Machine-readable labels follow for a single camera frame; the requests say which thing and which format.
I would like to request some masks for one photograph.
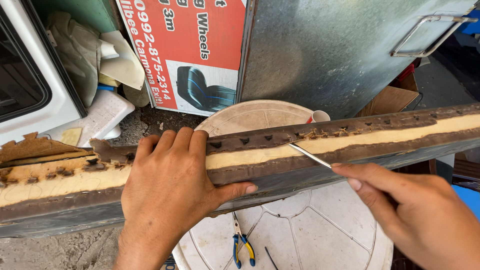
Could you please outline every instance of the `car seat image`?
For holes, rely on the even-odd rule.
[[[236,90],[223,86],[208,86],[204,74],[196,67],[177,69],[178,94],[199,110],[216,112],[233,105]]]

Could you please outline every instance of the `cardboard box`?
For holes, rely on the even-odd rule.
[[[403,81],[393,81],[387,85],[355,117],[400,112],[418,95],[414,73],[410,73]]]

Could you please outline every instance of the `hand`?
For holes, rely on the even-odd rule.
[[[205,169],[207,138],[205,131],[183,127],[140,139],[121,196],[125,225],[114,269],[160,269],[208,213],[258,189],[250,182],[215,188]]]
[[[445,179],[379,165],[332,164],[370,208],[385,234],[425,270],[480,267],[480,223]],[[399,203],[395,208],[383,191]]]

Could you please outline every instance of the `left hand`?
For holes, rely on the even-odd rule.
[[[139,140],[121,196],[125,225],[114,269],[159,269],[208,213],[258,189],[251,182],[215,188],[205,169],[207,138],[205,131],[183,127]]]

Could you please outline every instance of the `right hand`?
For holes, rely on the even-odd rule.
[[[445,179],[377,164],[332,164],[385,234],[426,270],[480,269],[480,223]],[[383,192],[399,203],[397,209]]]

